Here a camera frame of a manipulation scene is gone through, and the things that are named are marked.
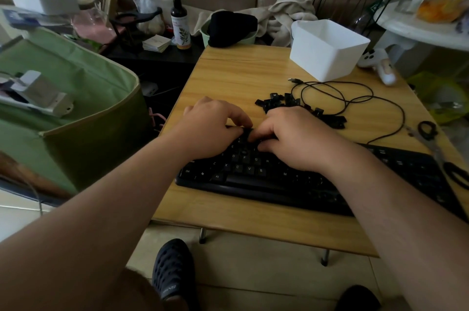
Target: black shoe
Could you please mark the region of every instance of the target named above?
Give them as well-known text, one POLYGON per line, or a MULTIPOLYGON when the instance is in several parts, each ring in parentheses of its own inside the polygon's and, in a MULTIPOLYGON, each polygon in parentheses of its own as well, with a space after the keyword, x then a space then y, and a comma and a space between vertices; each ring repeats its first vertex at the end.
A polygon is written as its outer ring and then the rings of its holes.
POLYGON ((189 311, 200 311, 194 260, 183 240, 176 238, 161 247, 153 267, 151 284, 161 300, 180 296, 187 303, 189 311))
POLYGON ((349 287, 337 302, 335 311, 377 311, 381 307, 371 290, 361 285, 349 287))

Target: person's left arm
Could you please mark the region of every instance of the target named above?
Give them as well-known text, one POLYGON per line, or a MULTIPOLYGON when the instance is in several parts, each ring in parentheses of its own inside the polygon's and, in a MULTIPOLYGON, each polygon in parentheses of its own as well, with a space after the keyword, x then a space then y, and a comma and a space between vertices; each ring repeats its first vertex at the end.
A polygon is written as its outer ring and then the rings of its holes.
POLYGON ((84 310, 118 278, 178 171, 252 127, 239 107, 203 98, 184 118, 60 208, 0 243, 0 310, 84 310))

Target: white bin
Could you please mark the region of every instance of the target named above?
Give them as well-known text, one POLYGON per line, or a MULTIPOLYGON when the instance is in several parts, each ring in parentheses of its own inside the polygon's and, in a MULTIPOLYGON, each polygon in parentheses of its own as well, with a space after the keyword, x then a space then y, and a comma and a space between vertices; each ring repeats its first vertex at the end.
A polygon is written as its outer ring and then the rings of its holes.
POLYGON ((290 59, 316 80, 349 75, 370 40, 331 20, 295 21, 290 59))

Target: forearm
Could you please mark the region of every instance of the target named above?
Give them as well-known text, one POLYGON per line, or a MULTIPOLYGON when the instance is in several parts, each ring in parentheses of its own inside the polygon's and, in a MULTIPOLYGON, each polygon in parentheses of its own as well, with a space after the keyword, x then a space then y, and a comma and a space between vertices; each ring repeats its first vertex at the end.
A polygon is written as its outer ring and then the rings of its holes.
POLYGON ((469 228, 354 145, 328 178, 336 185, 414 310, 461 310, 469 289, 469 228))
POLYGON ((0 309, 30 309, 43 300, 41 308, 78 310, 99 302, 187 163, 182 147, 169 140, 157 138, 71 201, 1 243, 0 274, 6 283, 0 309))

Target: space bar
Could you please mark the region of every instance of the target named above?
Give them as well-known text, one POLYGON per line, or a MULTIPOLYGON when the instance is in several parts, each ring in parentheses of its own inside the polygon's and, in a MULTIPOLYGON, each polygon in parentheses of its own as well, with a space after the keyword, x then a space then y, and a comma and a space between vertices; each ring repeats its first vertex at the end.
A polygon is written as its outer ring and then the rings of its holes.
POLYGON ((228 174, 226 177, 227 184, 240 184, 255 186, 257 188, 273 189, 273 190, 285 190, 283 186, 269 182, 267 180, 254 178, 252 176, 242 176, 235 174, 228 174))

